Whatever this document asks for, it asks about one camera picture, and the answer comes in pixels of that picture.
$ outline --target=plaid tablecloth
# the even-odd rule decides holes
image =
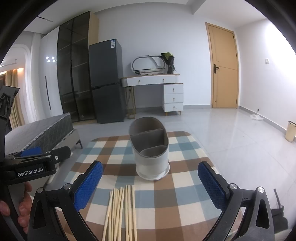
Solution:
[[[158,181],[146,181],[137,175],[129,136],[98,138],[84,148],[65,182],[73,183],[94,160],[102,162],[103,176],[86,208],[80,210],[99,240],[102,239],[109,193],[113,188],[125,185],[135,185],[139,241],[198,241],[203,240],[213,227],[221,211],[210,200],[198,177],[197,166],[201,161],[207,161],[216,169],[189,133],[175,131],[168,136],[170,171]],[[58,211],[58,215],[68,238],[75,240],[62,212]],[[121,240],[125,241],[124,215],[122,228]]]

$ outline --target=human hand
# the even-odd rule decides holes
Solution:
[[[32,207],[32,200],[28,192],[32,191],[32,186],[29,182],[25,182],[25,194],[24,199],[19,205],[20,216],[18,217],[18,223],[23,227],[24,232],[28,233],[28,225],[30,218],[30,211]],[[0,213],[3,216],[9,216],[10,210],[8,205],[4,201],[0,201]]]

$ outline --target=curtain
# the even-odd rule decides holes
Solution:
[[[12,87],[18,87],[17,69],[9,70],[6,72],[6,85],[12,86]],[[10,120],[10,124],[11,124],[12,129],[15,129],[18,126],[22,126],[25,124],[24,117],[22,115],[22,110],[20,107],[19,93],[16,95],[16,97],[13,101],[9,120]]]

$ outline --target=refrigerator door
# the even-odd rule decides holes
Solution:
[[[126,106],[124,88],[120,84],[94,89],[92,94],[98,123],[124,121]]]
[[[89,69],[93,88],[120,83],[115,39],[89,46]]]

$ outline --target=white plastic bag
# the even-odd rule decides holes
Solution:
[[[255,114],[250,115],[250,117],[251,117],[252,120],[257,120],[257,121],[263,120],[262,117],[260,117],[259,115],[255,115]]]

